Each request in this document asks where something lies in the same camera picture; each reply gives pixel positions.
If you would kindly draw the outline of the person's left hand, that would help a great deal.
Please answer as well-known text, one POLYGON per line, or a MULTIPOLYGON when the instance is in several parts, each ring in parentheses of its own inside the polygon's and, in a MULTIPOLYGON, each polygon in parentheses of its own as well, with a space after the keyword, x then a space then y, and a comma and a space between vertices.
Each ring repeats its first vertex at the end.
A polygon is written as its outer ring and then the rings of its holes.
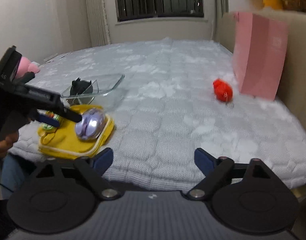
POLYGON ((18 139, 19 132, 16 131, 7 135, 3 141, 0 141, 0 158, 4 158, 7 155, 7 152, 13 147, 18 139))

